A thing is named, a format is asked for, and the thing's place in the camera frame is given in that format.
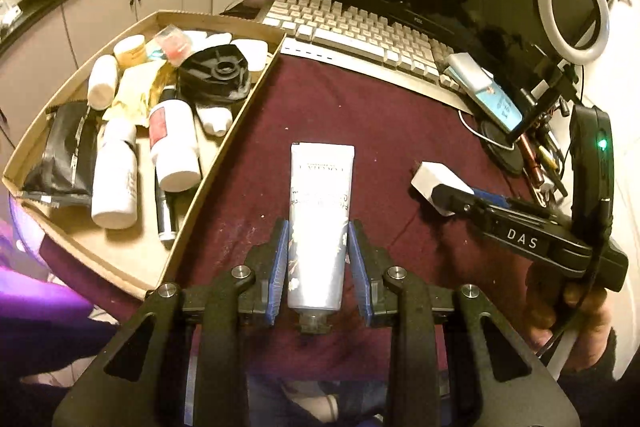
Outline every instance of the metal screw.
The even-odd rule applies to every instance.
[[[158,295],[161,297],[173,297],[178,291],[178,286],[172,282],[166,282],[158,288]]]
[[[386,271],[386,273],[391,277],[391,279],[401,280],[406,277],[406,270],[401,266],[392,266]]]
[[[246,279],[251,275],[251,268],[249,268],[245,264],[234,266],[231,269],[231,275],[234,276],[236,279]]]
[[[468,299],[475,299],[480,295],[480,289],[475,284],[465,284],[462,286],[462,295]]]

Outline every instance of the hand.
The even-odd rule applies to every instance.
[[[558,301],[564,278],[557,271],[532,264],[527,272],[527,304],[524,310],[525,339],[537,351],[551,338],[550,327],[556,321],[553,308]],[[585,292],[585,286],[569,282],[564,287],[564,302],[575,308]],[[569,355],[563,371],[581,371],[594,365],[604,353],[611,330],[611,312],[607,306],[607,291],[593,287],[580,306],[586,320]]]

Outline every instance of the white bottle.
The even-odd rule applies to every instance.
[[[103,55],[94,62],[89,76],[87,101],[92,109],[102,111],[111,105],[118,87],[118,62],[113,55]]]
[[[182,192],[200,183],[198,140],[191,107],[177,98],[175,86],[162,90],[149,114],[149,147],[158,184],[165,192]]]
[[[196,111],[202,129],[211,136],[223,137],[234,123],[234,117],[228,107],[205,107],[196,105]]]
[[[104,229],[132,227],[138,219],[136,126],[124,118],[107,122],[95,160],[91,217]]]

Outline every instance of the black pouch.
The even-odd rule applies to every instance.
[[[49,136],[19,197],[51,206],[91,206],[97,155],[98,112],[86,100],[48,111]]]

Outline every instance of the table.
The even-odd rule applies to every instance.
[[[252,113],[228,152],[190,238],[176,282],[209,282],[241,264],[251,245],[268,240],[289,207],[293,142],[355,146],[351,218],[373,245],[427,282],[475,283],[512,323],[524,307],[529,262],[501,250],[462,219],[438,214],[410,182],[416,162],[441,162],[472,187],[529,198],[522,178],[508,179],[464,129],[457,111],[375,78],[297,57],[280,56]],[[40,248],[60,279],[120,321],[140,304],[55,245]],[[385,378],[390,330],[367,330],[347,267],[342,309],[332,333],[302,337],[286,307],[273,330],[246,335],[251,371],[297,380]]]

